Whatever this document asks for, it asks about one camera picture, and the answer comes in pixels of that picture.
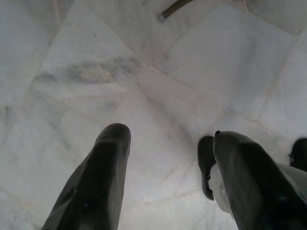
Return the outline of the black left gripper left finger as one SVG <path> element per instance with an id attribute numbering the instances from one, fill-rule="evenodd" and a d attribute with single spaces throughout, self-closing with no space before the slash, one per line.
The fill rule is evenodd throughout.
<path id="1" fill-rule="evenodd" d="M 107 126 L 67 180 L 41 230 L 117 230 L 130 142 L 126 125 Z"/>

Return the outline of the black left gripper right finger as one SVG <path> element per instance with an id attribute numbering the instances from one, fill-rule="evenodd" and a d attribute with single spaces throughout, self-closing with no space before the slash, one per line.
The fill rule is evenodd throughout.
<path id="1" fill-rule="evenodd" d="M 239 230 L 307 230 L 307 200 L 261 145 L 217 131 L 213 153 Z"/>

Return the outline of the white robot lower leg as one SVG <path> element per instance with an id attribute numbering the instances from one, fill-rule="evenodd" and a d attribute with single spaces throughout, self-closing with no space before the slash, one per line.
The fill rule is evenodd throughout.
<path id="1" fill-rule="evenodd" d="M 210 170 L 209 188 L 212 190 L 214 201 L 218 207 L 222 211 L 231 214 L 222 174 L 217 163 L 214 164 Z"/>

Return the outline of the grey robot lower leg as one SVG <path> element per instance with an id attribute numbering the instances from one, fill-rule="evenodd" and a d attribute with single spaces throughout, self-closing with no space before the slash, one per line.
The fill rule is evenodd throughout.
<path id="1" fill-rule="evenodd" d="M 307 172 L 280 163 L 277 166 L 294 190 L 307 200 Z"/>

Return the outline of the dark chair leg, metal cap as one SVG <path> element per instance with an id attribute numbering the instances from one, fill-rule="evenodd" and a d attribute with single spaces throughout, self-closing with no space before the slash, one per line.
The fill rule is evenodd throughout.
<path id="1" fill-rule="evenodd" d="M 167 9 L 157 15 L 158 22 L 163 23 L 168 17 L 192 1 L 193 0 L 176 0 Z"/>

